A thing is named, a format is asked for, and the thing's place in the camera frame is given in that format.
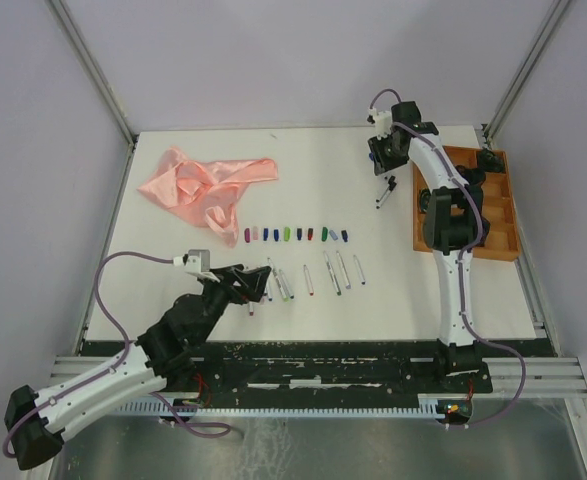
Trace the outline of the lime green capped marker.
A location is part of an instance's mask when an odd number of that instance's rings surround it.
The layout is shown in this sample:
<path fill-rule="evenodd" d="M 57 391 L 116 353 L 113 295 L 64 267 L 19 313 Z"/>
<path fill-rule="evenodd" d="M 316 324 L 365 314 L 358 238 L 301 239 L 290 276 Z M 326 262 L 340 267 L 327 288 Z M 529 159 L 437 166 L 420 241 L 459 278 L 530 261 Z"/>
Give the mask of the lime green capped marker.
<path fill-rule="evenodd" d="M 289 300 L 289 294 L 288 294 L 288 291 L 287 291 L 287 289 L 282 281 L 282 278 L 278 272 L 278 269 L 275 266 L 275 263 L 273 262 L 273 260 L 270 257 L 267 258 L 267 263 L 271 269 L 272 276 L 273 276 L 274 281 L 276 283 L 276 286 L 280 292 L 282 300 L 284 302 L 287 302 Z"/>

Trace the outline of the lavender capped marker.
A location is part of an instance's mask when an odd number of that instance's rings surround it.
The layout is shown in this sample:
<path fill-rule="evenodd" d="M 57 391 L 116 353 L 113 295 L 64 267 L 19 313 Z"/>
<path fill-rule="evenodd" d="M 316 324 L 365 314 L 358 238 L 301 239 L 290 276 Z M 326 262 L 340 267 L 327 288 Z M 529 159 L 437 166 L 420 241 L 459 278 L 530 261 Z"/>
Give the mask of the lavender capped marker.
<path fill-rule="evenodd" d="M 350 290 L 352 288 L 352 284 L 350 281 L 350 277 L 349 277 L 348 270 L 346 268 L 346 264 L 344 262 L 343 256 L 339 250 L 336 250 L 336 258 L 337 258 L 337 262 L 338 262 L 338 266 L 339 266 L 342 278 L 344 280 L 345 289 Z"/>

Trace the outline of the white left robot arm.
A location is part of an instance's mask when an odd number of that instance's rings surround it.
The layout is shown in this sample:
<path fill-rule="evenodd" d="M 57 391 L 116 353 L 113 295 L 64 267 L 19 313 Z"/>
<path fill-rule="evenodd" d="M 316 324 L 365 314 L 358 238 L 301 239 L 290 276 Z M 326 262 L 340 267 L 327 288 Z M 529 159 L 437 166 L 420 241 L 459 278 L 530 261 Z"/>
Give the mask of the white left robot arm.
<path fill-rule="evenodd" d="M 270 266 L 216 268 L 199 276 L 198 294 L 179 296 L 159 321 L 112 358 L 58 385 L 14 390 L 4 415 L 6 457 L 30 470 L 55 457 L 91 423 L 137 397 L 167 387 L 182 390 L 194 378 L 193 348 L 208 339 L 231 304 L 257 303 Z"/>

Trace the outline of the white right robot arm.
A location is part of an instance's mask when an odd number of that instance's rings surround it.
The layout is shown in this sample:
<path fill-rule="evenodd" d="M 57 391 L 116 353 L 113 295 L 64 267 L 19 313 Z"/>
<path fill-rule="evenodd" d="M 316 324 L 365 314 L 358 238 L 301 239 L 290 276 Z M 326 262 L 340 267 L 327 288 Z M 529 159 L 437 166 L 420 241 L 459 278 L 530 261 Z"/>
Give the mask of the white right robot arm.
<path fill-rule="evenodd" d="M 482 364 L 470 300 L 473 248 L 484 235 L 482 189 L 454 166 L 437 127 L 421 119 L 414 102 L 398 102 L 387 111 L 370 106 L 367 121 L 375 131 L 368 140 L 374 174 L 411 162 L 430 193 L 422 237 L 436 262 L 441 310 L 432 379 L 440 389 L 454 391 Z"/>

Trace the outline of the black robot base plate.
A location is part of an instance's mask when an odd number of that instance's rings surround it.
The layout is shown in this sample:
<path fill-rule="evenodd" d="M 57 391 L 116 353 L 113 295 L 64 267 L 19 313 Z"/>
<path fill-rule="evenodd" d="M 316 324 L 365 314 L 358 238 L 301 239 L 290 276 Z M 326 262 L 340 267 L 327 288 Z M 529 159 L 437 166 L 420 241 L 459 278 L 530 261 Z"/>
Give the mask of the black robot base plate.
<path fill-rule="evenodd" d="M 191 351 L 187 381 L 165 393 L 194 392 L 208 405 L 218 394 L 249 389 L 389 387 L 406 393 L 492 391 L 486 363 L 476 372 L 441 376 L 436 341 L 207 342 Z"/>

